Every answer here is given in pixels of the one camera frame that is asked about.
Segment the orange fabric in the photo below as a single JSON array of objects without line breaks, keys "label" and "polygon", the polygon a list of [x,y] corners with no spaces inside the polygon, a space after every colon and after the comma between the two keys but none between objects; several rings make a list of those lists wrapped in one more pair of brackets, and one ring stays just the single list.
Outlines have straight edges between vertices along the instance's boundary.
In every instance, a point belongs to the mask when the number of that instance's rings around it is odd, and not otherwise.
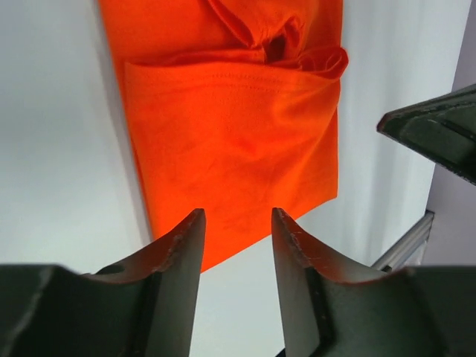
[{"label": "orange fabric", "polygon": [[205,208],[202,270],[338,186],[342,0],[100,0],[154,237]]}]

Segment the folded t-shirt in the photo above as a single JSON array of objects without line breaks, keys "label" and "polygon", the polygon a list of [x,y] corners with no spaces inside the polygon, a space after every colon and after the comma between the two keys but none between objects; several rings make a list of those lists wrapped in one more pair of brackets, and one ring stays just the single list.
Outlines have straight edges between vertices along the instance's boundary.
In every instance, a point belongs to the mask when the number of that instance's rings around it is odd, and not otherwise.
[{"label": "folded t-shirt", "polygon": [[207,214],[202,270],[336,196],[341,0],[100,0],[155,238]]}]

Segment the white backdrop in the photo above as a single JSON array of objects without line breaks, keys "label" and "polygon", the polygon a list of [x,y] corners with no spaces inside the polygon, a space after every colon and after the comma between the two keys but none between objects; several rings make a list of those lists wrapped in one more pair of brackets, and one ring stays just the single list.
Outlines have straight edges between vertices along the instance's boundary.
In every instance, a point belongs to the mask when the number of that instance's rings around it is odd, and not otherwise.
[{"label": "white backdrop", "polygon": [[[387,111],[451,90],[469,0],[348,0],[340,196],[300,219],[373,262],[425,210],[433,165],[375,133]],[[93,0],[0,11],[0,263],[95,271],[149,239]],[[202,275],[191,355],[283,347],[269,238]]]}]

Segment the orange t-shirt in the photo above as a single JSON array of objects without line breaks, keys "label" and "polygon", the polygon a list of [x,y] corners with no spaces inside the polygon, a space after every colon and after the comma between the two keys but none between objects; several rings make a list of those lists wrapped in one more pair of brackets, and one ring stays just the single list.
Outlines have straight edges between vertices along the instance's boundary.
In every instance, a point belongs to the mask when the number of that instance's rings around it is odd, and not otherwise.
[{"label": "orange t-shirt", "polygon": [[155,238],[204,208],[202,270],[337,194],[342,0],[100,0]]}]

